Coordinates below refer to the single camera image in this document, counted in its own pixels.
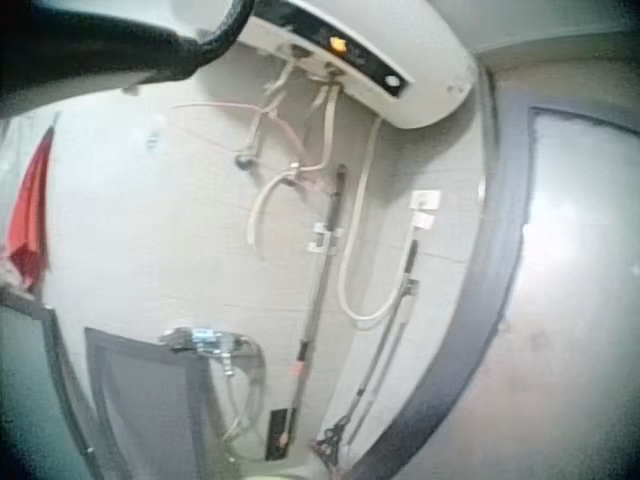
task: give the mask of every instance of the white hose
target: white hose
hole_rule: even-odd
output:
[[[256,113],[251,120],[249,132],[245,138],[244,147],[240,149],[240,153],[255,155],[258,144],[258,130],[260,124],[265,115],[269,115],[271,118],[275,117],[275,111],[287,96],[287,92],[282,91],[276,95],[275,99],[269,103],[266,107],[262,108],[260,112]]]
[[[342,86],[335,85],[329,93],[329,100],[327,100],[327,109],[324,114],[324,141],[322,145],[322,158],[317,165],[311,165],[300,168],[301,172],[317,172],[322,170],[331,161],[331,153],[333,151],[333,134],[335,130],[336,119],[336,104],[338,103],[338,96]]]
[[[284,179],[289,176],[289,171],[284,171],[276,175],[271,179],[269,183],[267,183],[258,196],[256,197],[255,202],[251,207],[251,211],[249,212],[249,219],[247,220],[247,243],[256,246],[256,224],[258,223],[258,217],[260,216],[260,212],[262,211],[262,206],[264,205],[267,198],[271,194],[271,191]]]
[[[249,393],[247,394],[247,398],[245,400],[242,411],[240,411],[240,409],[238,408],[238,403],[236,401],[236,396],[234,394],[233,380],[231,377],[227,377],[227,395],[229,397],[229,403],[231,405],[231,410],[233,411],[233,415],[235,418],[231,423],[231,426],[229,427],[227,432],[222,436],[223,445],[230,447],[233,444],[233,442],[240,436],[240,433],[242,432],[242,430],[246,430],[252,427],[252,424],[251,424],[252,422],[251,422],[249,413],[254,401],[254,396],[255,396],[254,391],[255,391],[255,387],[252,385],[249,385]],[[246,418],[249,421],[249,426],[242,425],[243,418]],[[258,440],[260,441],[260,443],[264,443],[264,439],[260,437],[258,432],[255,431],[255,433],[258,436]],[[251,462],[251,463],[264,461],[263,457],[252,458],[252,457],[247,457],[245,455],[241,455],[237,452],[233,452],[233,453],[228,452],[227,458],[233,462],[237,462],[238,459]]]
[[[307,117],[305,118],[305,121],[304,121],[305,127],[309,126],[309,121],[311,120],[311,117],[313,116],[314,112],[318,108],[320,108],[320,105],[322,105],[324,101],[327,99],[328,92],[329,92],[329,87],[327,85],[322,85],[322,87],[320,87],[320,90],[318,90],[316,98],[313,100],[313,102],[311,102],[311,106],[309,107],[309,112],[307,113]]]
[[[342,262],[340,263],[340,269],[338,271],[338,303],[340,304],[340,308],[349,316],[349,319],[352,321],[353,327],[356,330],[371,330],[377,327],[377,323],[374,322],[373,325],[368,325],[366,327],[360,326],[358,321],[368,321],[368,320],[379,320],[381,319],[391,308],[394,300],[400,292],[400,288],[402,285],[402,276],[404,265],[400,265],[398,270],[396,280],[394,282],[394,288],[389,294],[387,300],[380,306],[378,310],[369,314],[362,315],[354,312],[347,299],[346,293],[346,283],[347,283],[347,273],[349,270],[349,263],[351,261],[351,254],[353,252],[353,247],[356,242],[356,238],[358,236],[358,230],[360,229],[360,220],[362,217],[362,210],[364,207],[364,196],[367,190],[367,182],[369,180],[369,174],[371,172],[371,165],[373,164],[373,159],[375,157],[375,147],[376,147],[376,139],[378,137],[378,132],[380,131],[380,125],[382,124],[382,117],[378,117],[373,126],[371,127],[371,131],[369,133],[369,139],[367,140],[367,148],[365,152],[364,165],[362,166],[362,173],[360,174],[360,180],[358,181],[358,189],[356,191],[356,199],[355,204],[353,206],[353,213],[351,214],[351,223],[349,225],[349,234],[347,236],[347,243],[344,248],[344,254],[342,256]],[[413,224],[410,224],[409,233],[407,235],[407,240],[405,242],[405,246],[402,249],[402,257],[406,258],[409,253],[409,249],[411,248],[411,240],[413,239],[415,227]]]
[[[320,163],[316,165],[310,165],[301,167],[301,172],[317,172],[324,169],[331,161],[331,153],[333,150],[333,134],[335,127],[336,116],[336,104],[338,102],[338,96],[341,90],[340,85],[336,85],[331,89],[329,93],[329,99],[327,100],[327,108],[324,114],[324,142],[322,146],[322,158]],[[256,246],[256,226],[258,218],[263,210],[266,200],[269,198],[272,190],[283,180],[289,178],[292,172],[285,170],[279,173],[267,183],[263,189],[258,193],[256,200],[253,202],[251,211],[249,212],[249,219],[247,220],[247,243]]]
[[[271,98],[271,95],[273,95],[282,87],[284,87],[284,84],[287,83],[287,80],[289,80],[289,77],[295,70],[296,63],[297,63],[297,60],[295,58],[289,59],[289,61],[285,64],[284,68],[280,72],[280,75],[278,76],[276,81],[266,87],[263,95],[263,100],[261,102],[262,104],[261,106],[263,107],[262,111],[256,113],[253,116],[253,119],[251,120],[251,127],[249,128],[249,133],[245,140],[245,146],[242,150],[248,151],[250,149],[255,149],[255,144],[258,141],[258,129],[260,128],[262,117],[264,116],[265,113],[270,113],[270,111],[275,109],[280,104],[280,102],[284,99],[284,95],[281,94],[278,96],[279,98],[276,97],[275,102],[272,102],[271,105],[267,107],[264,107],[264,105],[269,101],[269,98]]]

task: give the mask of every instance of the wall outlet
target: wall outlet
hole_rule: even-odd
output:
[[[411,192],[411,210],[437,210],[440,207],[440,190],[414,190]]]
[[[424,212],[413,212],[413,218],[411,222],[413,226],[416,228],[421,228],[422,230],[431,230],[433,227],[433,222],[435,222],[436,217],[433,215],[429,215]]]

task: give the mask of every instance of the chrome faucet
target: chrome faucet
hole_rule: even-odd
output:
[[[174,353],[191,352],[219,360],[228,376],[234,375],[234,357],[261,355],[260,346],[246,335],[212,328],[173,328],[167,330],[159,341]]]

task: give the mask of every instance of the shower enclosure frame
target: shower enclosure frame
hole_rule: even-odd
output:
[[[128,355],[138,360],[180,367],[184,370],[189,431],[195,450],[193,452],[194,463],[198,478],[206,478],[208,474],[207,447],[205,445],[205,419],[202,410],[203,406],[208,405],[207,389],[210,379],[208,360],[195,355],[177,355],[170,353],[161,345],[110,335],[89,327],[85,327],[85,341],[91,378],[91,394],[96,405],[98,423],[102,428],[106,448],[119,479],[131,480],[134,475],[118,445],[105,396],[103,384],[106,369],[105,354],[109,351]]]
[[[58,318],[53,308],[44,305],[39,300],[10,290],[0,289],[0,305],[29,317],[34,322],[42,325],[44,339],[44,351],[47,357],[51,383],[55,389],[60,405],[60,410],[67,425],[69,435],[75,444],[78,454],[84,459],[87,470],[94,480],[102,480],[104,477],[95,457],[95,450],[90,445],[87,437],[80,428],[80,421],[74,411],[71,402],[69,386],[63,372],[62,358],[66,351],[62,343],[62,337],[58,327]]]

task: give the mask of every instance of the tiled wall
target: tiled wall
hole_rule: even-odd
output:
[[[139,96],[96,94],[36,112],[50,118],[53,111],[62,111],[47,191],[50,265],[44,298],[59,313],[85,386],[86,326],[150,342],[171,327],[212,326],[250,335],[264,349],[267,383],[264,414],[257,423],[263,438],[268,412],[288,405],[292,361],[318,260],[306,245],[313,224],[326,215],[338,163],[349,168],[341,220],[343,226],[348,223],[374,116],[341,97],[333,167],[302,188],[276,190],[261,223],[256,255],[245,241],[249,209],[260,187],[294,159],[292,149],[271,128],[259,174],[251,176],[237,169],[232,153],[211,143],[239,146],[250,115],[170,110],[195,100],[258,102],[262,86],[280,68],[271,58],[235,47],[187,82],[144,87]],[[299,123],[316,88],[294,76],[282,117]],[[310,142],[316,159],[321,131],[317,122]],[[149,141],[152,137],[157,143]],[[349,282],[354,308],[371,312],[389,292],[401,261],[411,190],[439,189],[443,196],[433,229],[420,237],[419,294],[412,311],[405,306],[401,312],[410,314],[410,321],[353,446],[354,458],[400,408],[445,334],[475,238],[482,163],[475,97],[435,126],[399,131],[385,125],[381,130]],[[289,460],[268,467],[252,464],[249,472],[303,465],[307,442],[323,419],[328,426],[341,415],[370,359],[379,330],[354,335],[336,300],[343,245],[333,259],[298,443]],[[223,410],[230,414],[220,372],[216,377]],[[238,375],[240,402],[243,382]],[[236,446],[248,456],[264,452],[252,435]]]

